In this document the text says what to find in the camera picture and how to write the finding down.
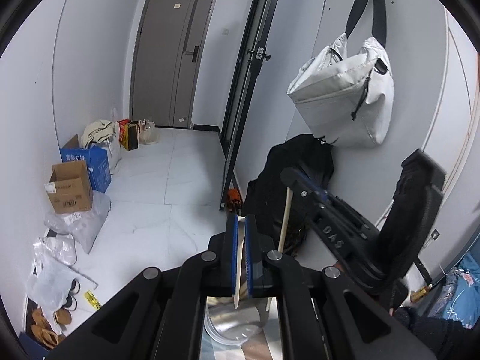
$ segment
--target metal screw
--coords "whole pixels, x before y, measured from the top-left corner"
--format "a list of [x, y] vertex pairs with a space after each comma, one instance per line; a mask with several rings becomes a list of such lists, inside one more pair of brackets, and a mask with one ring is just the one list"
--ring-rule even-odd
[[334, 266], [330, 266], [325, 268], [325, 276], [327, 276], [327, 278], [336, 279], [340, 276], [340, 270]]
[[270, 252], [267, 253], [267, 257], [271, 259], [272, 261], [278, 261], [283, 257], [282, 252], [277, 251], [277, 250], [271, 250]]
[[213, 261], [216, 258], [217, 258], [217, 255], [213, 251], [208, 250], [208, 251], [205, 251], [205, 252], [202, 253], [202, 260], [203, 261], [209, 262], [209, 261]]
[[143, 277], [147, 280], [155, 279], [158, 276], [158, 269], [157, 268], [147, 268], [143, 271]]

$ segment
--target black door handle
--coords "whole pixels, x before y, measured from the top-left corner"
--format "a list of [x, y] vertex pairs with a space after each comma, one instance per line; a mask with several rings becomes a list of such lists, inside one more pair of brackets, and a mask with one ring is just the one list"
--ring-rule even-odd
[[200, 49], [200, 46], [195, 46], [195, 47], [193, 48], [193, 51], [185, 51], [185, 54], [187, 54], [187, 55], [190, 55], [190, 54], [191, 54], [191, 55], [192, 55], [191, 61], [192, 61], [193, 63], [196, 63], [196, 62], [197, 62], [198, 50], [199, 50], [199, 49]]

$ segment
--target glass door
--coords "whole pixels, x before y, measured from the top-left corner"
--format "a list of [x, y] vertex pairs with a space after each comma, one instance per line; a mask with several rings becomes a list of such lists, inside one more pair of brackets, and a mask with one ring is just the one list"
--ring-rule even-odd
[[225, 207], [255, 83], [263, 60], [270, 59], [266, 43], [277, 1], [253, 0], [243, 34], [220, 136], [225, 153], [221, 210]]

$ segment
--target hanging bag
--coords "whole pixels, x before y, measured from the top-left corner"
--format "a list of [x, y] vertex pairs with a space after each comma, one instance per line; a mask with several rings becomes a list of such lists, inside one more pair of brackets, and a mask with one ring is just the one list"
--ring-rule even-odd
[[287, 91], [311, 133], [335, 146], [375, 147], [390, 126], [395, 90], [385, 0], [373, 0], [373, 36], [347, 58], [347, 39], [367, 2], [355, 0], [345, 33], [303, 65]]

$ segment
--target floor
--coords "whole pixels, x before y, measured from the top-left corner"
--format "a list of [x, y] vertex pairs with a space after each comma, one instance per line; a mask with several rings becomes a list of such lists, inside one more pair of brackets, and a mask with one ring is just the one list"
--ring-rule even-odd
[[[77, 246], [73, 268], [98, 284], [105, 304], [149, 266], [168, 270], [204, 251], [225, 231], [219, 211], [225, 157], [218, 134], [159, 128], [157, 144], [122, 148], [106, 194], [111, 211], [90, 254]], [[69, 331], [89, 317], [75, 312]]]

